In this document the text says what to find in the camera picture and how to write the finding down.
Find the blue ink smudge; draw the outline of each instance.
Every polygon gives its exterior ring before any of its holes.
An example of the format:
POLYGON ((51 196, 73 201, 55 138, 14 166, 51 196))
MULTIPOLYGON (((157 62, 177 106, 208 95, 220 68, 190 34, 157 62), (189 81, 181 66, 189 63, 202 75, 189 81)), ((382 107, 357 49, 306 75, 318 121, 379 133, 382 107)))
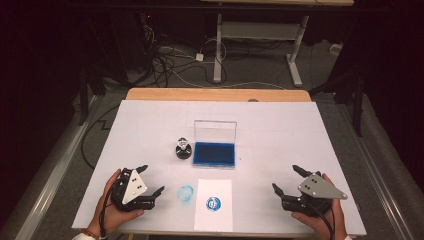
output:
POLYGON ((182 186, 180 190, 178 190, 177 196, 181 202, 188 204, 193 196, 194 189, 191 186, 182 186))
POLYGON ((218 211, 221 208, 221 200, 217 197, 210 197, 206 201, 206 208, 212 212, 218 211))

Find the desk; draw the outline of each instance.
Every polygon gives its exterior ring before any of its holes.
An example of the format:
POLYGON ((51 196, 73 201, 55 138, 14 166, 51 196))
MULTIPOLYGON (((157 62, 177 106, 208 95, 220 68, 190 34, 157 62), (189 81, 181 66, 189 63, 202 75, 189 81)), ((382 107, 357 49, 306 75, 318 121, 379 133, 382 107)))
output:
MULTIPOLYGON (((283 4, 283 5, 309 5, 309 6, 352 6, 353 0, 204 0, 207 2, 224 3, 257 3, 257 4, 283 4)), ((294 40, 291 54, 286 55, 287 64, 296 87, 301 87, 302 80, 296 67, 296 56, 302 43, 306 24, 309 16, 303 16, 299 24, 277 23, 252 23, 252 22, 227 22, 222 20, 222 14, 218 14, 216 33, 216 53, 214 65, 214 82, 221 82, 222 38, 250 38, 269 40, 294 40)))
POLYGON ((127 97, 131 100, 123 101, 120 106, 72 227, 87 226, 105 181, 117 168, 146 164, 149 168, 141 176, 147 186, 156 189, 164 185, 165 190, 156 200, 156 207, 122 225, 123 232, 308 237, 312 231, 283 211, 271 186, 275 182, 286 194, 300 195, 296 187, 303 178, 291 167, 296 164, 311 171, 329 173, 349 196, 342 201, 348 233, 365 235, 316 104, 310 102, 305 93, 300 90, 132 89, 127 97), (269 101, 245 102, 249 99, 269 101), (193 121, 198 119, 237 122, 234 169, 196 168, 191 158, 176 157, 176 141, 186 137, 193 143, 193 121), (199 179, 231 179, 232 232, 193 230, 195 196, 183 204, 177 192, 187 185, 196 191, 199 179))

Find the paper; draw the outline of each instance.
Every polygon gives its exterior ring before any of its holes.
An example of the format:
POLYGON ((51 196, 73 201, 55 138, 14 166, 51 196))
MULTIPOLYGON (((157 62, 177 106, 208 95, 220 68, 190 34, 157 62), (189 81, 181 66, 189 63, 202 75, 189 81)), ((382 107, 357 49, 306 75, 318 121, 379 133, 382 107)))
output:
POLYGON ((233 231, 233 198, 231 180, 199 179, 194 230, 233 231))

